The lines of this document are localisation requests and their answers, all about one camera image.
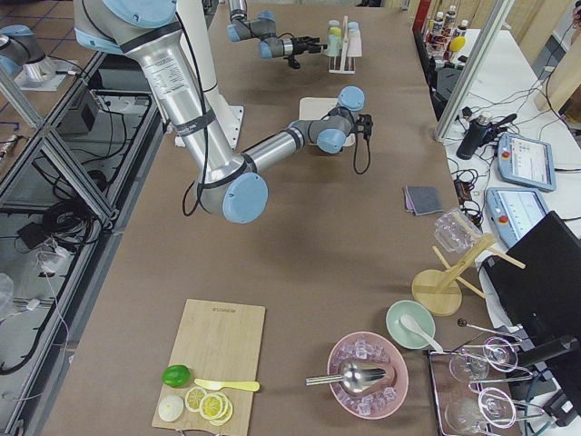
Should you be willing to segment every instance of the white table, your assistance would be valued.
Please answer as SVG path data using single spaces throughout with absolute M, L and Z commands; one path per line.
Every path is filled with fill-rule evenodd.
M 476 29 L 468 30 L 466 35 L 467 43 L 460 51 L 459 55 L 469 55 L 469 52 L 478 37 L 478 32 L 479 31 Z M 503 30 L 499 33 L 497 39 L 493 43 L 493 47 L 486 62 L 478 72 L 478 76 L 473 83 L 463 106 L 469 106 L 472 110 L 475 110 L 475 108 L 486 107 L 487 111 L 490 111 L 495 117 L 497 117 L 495 121 L 498 121 L 509 114 L 517 113 L 517 119 L 514 123 L 518 126 L 520 130 L 519 133 L 522 136 L 532 139 L 540 139 L 551 144 L 555 167 L 581 168 L 581 150 L 569 130 L 562 122 L 558 121 L 555 114 L 552 112 L 541 114 L 535 106 L 534 100 L 535 96 L 538 94 L 538 90 L 530 94 L 528 98 L 525 97 L 527 93 L 516 94 L 513 97 L 507 98 L 513 93 L 527 90 L 535 85 L 537 86 L 537 89 L 540 88 L 537 77 L 518 48 L 512 35 L 509 31 Z M 515 98 L 520 95 L 522 95 L 522 97 L 514 101 Z M 506 104 L 492 105 L 491 103 L 500 103 L 503 101 L 506 101 Z M 474 168 L 479 174 L 485 174 L 488 169 L 487 164 L 478 157 L 473 156 L 472 159 L 467 161 L 463 161 L 456 157 L 456 150 L 458 149 L 463 134 L 464 127 L 456 122 L 452 126 L 452 129 L 448 133 L 448 139 L 444 143 L 444 146 L 446 146 L 447 149 L 448 158 L 453 159 L 454 162 L 458 163 L 459 169 Z M 477 154 L 481 154 L 482 151 L 482 148 L 478 149 Z M 491 147 L 489 147 L 484 154 L 484 157 L 491 157 L 492 153 L 493 151 Z M 450 171 L 456 171 L 456 165 L 451 161 L 448 162 Z M 484 194 L 486 189 L 488 187 L 517 186 L 500 180 L 497 173 L 496 163 L 495 159 L 490 169 L 489 180 L 487 177 L 479 178 L 475 190 L 472 192 L 473 199 L 479 203 L 485 214 L 482 230 L 484 232 L 492 233 L 495 233 L 495 229 L 491 226 L 489 215 L 484 205 Z M 549 209 L 556 211 L 561 218 L 581 216 L 581 202 L 578 200 L 579 193 L 581 192 L 581 173 L 557 173 L 556 186 L 557 189 L 554 192 L 543 193 L 543 197 Z M 581 220 L 567 222 L 567 225 L 574 234 L 581 236 Z M 507 247 L 505 247 L 503 243 L 498 243 L 497 248 L 505 251 Z M 481 256 L 480 260 L 483 260 L 484 257 L 486 257 L 486 255 Z M 496 326 L 499 326 L 502 322 L 497 318 L 495 312 L 494 300 L 497 301 L 496 294 L 494 293 L 492 285 L 487 279 L 485 273 L 481 273 L 480 279 L 483 291 L 487 294 L 487 306 L 491 314 L 492 322 Z M 549 397 L 550 394 L 536 397 L 533 400 L 533 403 L 543 404 Z M 545 422 L 545 418 L 531 420 L 531 424 L 535 430 L 538 430 Z M 578 417 L 575 418 L 575 420 L 565 428 L 558 428 L 556 425 L 552 425 L 543 434 L 546 436 L 579 435 L 581 434 L 581 419 Z

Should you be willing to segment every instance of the wooden cutting board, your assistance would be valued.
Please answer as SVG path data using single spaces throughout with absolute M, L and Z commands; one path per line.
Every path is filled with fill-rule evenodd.
M 183 310 L 169 365 L 183 364 L 193 374 L 184 388 L 162 385 L 160 398 L 176 393 L 182 398 L 193 386 L 193 378 L 218 381 L 256 380 L 266 309 L 229 302 L 188 300 Z M 177 421 L 162 421 L 153 415 L 153 427 L 171 430 L 206 430 L 231 436 L 246 436 L 251 418 L 253 392 L 222 389 L 234 413 L 222 427 L 207 422 L 200 413 L 184 408 Z

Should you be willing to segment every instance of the spoon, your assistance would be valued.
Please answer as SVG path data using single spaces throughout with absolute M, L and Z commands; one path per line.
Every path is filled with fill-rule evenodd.
M 215 381 L 193 379 L 193 382 L 198 386 L 203 387 L 209 391 L 219 391 L 222 388 L 240 389 L 241 391 L 256 392 L 261 388 L 261 384 L 257 381 Z
M 339 365 L 337 375 L 321 375 L 305 379 L 307 386 L 340 382 L 346 393 L 361 396 L 391 386 L 396 371 L 389 363 L 347 359 Z
M 404 313 L 399 317 L 399 323 L 403 325 L 406 329 L 408 329 L 410 332 L 418 334 L 419 336 L 424 338 L 426 342 L 429 343 L 434 350 L 436 350 L 436 352 L 440 353 L 444 352 L 442 346 L 439 343 L 437 343 L 434 338 L 432 338 L 429 334 L 427 334 L 424 331 L 424 329 L 422 329 L 419 326 L 418 322 L 414 319 L 413 316 Z

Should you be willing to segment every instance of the black cylinder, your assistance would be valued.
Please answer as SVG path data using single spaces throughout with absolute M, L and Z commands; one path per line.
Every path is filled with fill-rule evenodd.
M 470 159 L 477 148 L 482 145 L 484 136 L 490 126 L 491 114 L 488 112 L 482 113 L 476 120 L 472 120 L 470 127 L 466 132 L 466 136 L 462 140 L 460 147 L 456 151 L 456 156 L 460 159 Z
M 527 352 L 519 353 L 518 366 L 527 367 L 578 349 L 579 341 L 575 337 L 571 335 L 561 336 Z

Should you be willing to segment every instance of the white spoon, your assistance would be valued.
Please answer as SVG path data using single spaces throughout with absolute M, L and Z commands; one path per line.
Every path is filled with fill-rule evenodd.
M 419 336 L 424 338 L 426 342 L 429 343 L 434 350 L 436 350 L 436 352 L 440 353 L 444 352 L 442 346 L 439 343 L 437 343 L 434 338 L 427 334 L 411 315 L 404 313 L 399 317 L 399 323 L 403 325 L 406 329 L 408 329 L 410 332 L 418 334 Z

